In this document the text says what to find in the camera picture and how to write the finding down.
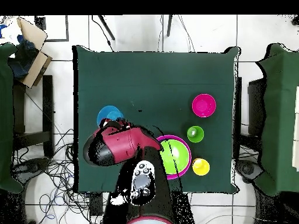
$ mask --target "lime green bowl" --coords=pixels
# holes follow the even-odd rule
[[[187,130],[187,137],[190,142],[200,142],[204,137],[204,131],[202,127],[192,126]]]

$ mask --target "magenta bowl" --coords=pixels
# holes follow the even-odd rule
[[[192,102],[193,112],[201,118],[211,116],[215,112],[215,109],[216,101],[207,93],[197,95]]]
[[[164,136],[159,136],[157,137],[157,140],[159,142],[162,142],[166,139],[174,139],[174,140],[177,140],[179,142],[181,142],[182,144],[184,144],[184,146],[188,149],[188,152],[189,152],[189,162],[187,164],[187,166],[184,168],[183,171],[180,171],[179,172],[179,177],[182,177],[188,170],[188,168],[190,167],[190,164],[191,164],[191,151],[190,151],[190,148],[188,146],[188,144],[182,139],[182,138],[179,138],[178,136],[174,136],[174,135],[164,135]],[[167,179],[168,180],[173,180],[173,179],[176,179],[178,177],[178,174],[167,174]]]

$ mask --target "blue bowl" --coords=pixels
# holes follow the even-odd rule
[[[117,118],[123,118],[123,117],[124,117],[123,113],[115,106],[106,106],[100,110],[98,117],[96,118],[96,125],[99,126],[103,118],[117,120]]]

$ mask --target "tile floor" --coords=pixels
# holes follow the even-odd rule
[[[33,21],[32,16],[24,16]],[[42,51],[53,61],[46,70],[46,75],[53,76],[54,83],[54,121],[60,133],[66,133],[73,128],[73,74],[72,74],[72,45],[82,45],[94,51],[111,51],[100,27],[92,21],[91,16],[67,16],[69,40],[65,42],[46,42]],[[116,37],[112,41],[115,51],[161,51],[162,30],[160,15],[124,15],[105,16],[106,22]],[[265,56],[266,47],[270,43],[283,43],[291,50],[299,49],[299,27],[291,24],[291,17],[277,15],[183,15],[184,24],[192,38],[195,51],[222,53],[228,47],[241,48],[239,57],[239,76],[242,77],[242,123],[248,123],[248,95],[247,86],[252,80],[262,77],[262,72],[254,63]],[[100,23],[97,16],[93,18]],[[58,18],[47,17],[47,30],[49,38],[65,38],[64,16]],[[164,51],[188,52],[187,34],[177,15],[173,17],[171,35],[166,36],[168,15],[164,15]],[[32,99],[42,107],[41,85],[27,89]],[[41,111],[26,98],[26,131],[41,130]],[[242,125],[243,133],[247,127]],[[55,129],[55,142],[60,135]],[[73,132],[68,132],[64,138],[65,143],[73,141]],[[26,158],[42,157],[43,151],[39,146],[30,147]],[[56,159],[64,159],[63,152],[56,155]],[[243,183],[241,177],[235,174],[235,184],[240,191],[235,195],[227,194],[189,194],[192,212],[196,224],[253,224],[255,216],[255,193],[252,185]],[[28,219],[40,222],[44,218],[43,211],[48,204],[47,197],[51,194],[54,185],[49,177],[41,174],[34,178],[28,186],[26,194],[26,210]],[[66,205],[57,200],[48,214],[56,218],[45,218],[42,224],[89,224],[88,211],[82,216],[78,210],[67,211]],[[101,217],[92,217],[93,222],[100,222]]]

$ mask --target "yellow bowl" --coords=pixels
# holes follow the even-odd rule
[[[210,164],[201,158],[196,158],[192,163],[193,171],[199,175],[206,175],[210,171]]]

